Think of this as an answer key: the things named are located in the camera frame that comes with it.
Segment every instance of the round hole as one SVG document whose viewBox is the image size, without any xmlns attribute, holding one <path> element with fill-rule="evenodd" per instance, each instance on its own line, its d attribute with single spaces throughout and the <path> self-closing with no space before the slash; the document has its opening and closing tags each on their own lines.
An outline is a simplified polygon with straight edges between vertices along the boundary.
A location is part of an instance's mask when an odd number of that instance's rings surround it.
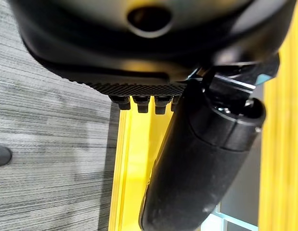
<svg viewBox="0 0 298 231">
<path fill-rule="evenodd" d="M 162 7 L 140 7 L 132 10 L 127 19 L 130 25 L 138 30 L 136 34 L 142 35 L 140 32 L 143 32 L 145 35 L 168 27 L 171 22 L 171 13 Z"/>
</svg>

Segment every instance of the yellow metal bar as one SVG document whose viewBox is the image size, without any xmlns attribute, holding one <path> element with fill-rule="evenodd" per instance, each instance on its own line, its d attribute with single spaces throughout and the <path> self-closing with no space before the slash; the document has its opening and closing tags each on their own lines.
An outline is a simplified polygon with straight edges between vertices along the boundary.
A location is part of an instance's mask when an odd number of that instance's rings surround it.
<svg viewBox="0 0 298 231">
<path fill-rule="evenodd" d="M 298 231 L 298 5 L 281 48 L 277 79 L 265 85 L 259 230 Z"/>
<path fill-rule="evenodd" d="M 153 101 L 147 114 L 139 114 L 133 102 L 121 112 L 109 231 L 140 231 L 141 202 L 172 116 L 170 105 L 165 115 L 155 115 Z"/>
</svg>

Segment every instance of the gray carpet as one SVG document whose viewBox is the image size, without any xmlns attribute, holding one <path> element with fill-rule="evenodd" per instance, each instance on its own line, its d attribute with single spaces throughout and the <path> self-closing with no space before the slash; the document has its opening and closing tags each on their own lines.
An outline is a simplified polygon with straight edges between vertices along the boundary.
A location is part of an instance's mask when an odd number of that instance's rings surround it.
<svg viewBox="0 0 298 231">
<path fill-rule="evenodd" d="M 119 110 L 24 49 L 0 0 L 0 231 L 108 230 Z"/>
</svg>

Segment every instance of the gray floor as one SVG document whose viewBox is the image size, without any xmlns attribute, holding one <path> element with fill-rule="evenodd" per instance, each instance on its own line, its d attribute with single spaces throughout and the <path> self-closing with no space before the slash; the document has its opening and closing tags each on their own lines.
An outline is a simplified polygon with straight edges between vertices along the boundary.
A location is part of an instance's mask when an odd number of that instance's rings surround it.
<svg viewBox="0 0 298 231">
<path fill-rule="evenodd" d="M 0 231 L 107 230 L 118 116 L 33 60 L 0 0 Z"/>
</svg>

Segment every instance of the rubber grip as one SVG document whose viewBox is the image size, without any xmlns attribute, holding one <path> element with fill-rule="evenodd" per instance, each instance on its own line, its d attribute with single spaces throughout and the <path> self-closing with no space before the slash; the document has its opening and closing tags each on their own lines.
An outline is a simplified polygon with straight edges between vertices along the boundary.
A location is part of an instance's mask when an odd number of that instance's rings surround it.
<svg viewBox="0 0 298 231">
<path fill-rule="evenodd" d="M 223 114 L 197 86 L 188 86 L 153 168 L 142 230 L 193 231 L 201 225 L 233 182 L 264 121 L 264 106 L 256 104 L 247 116 Z"/>
</svg>

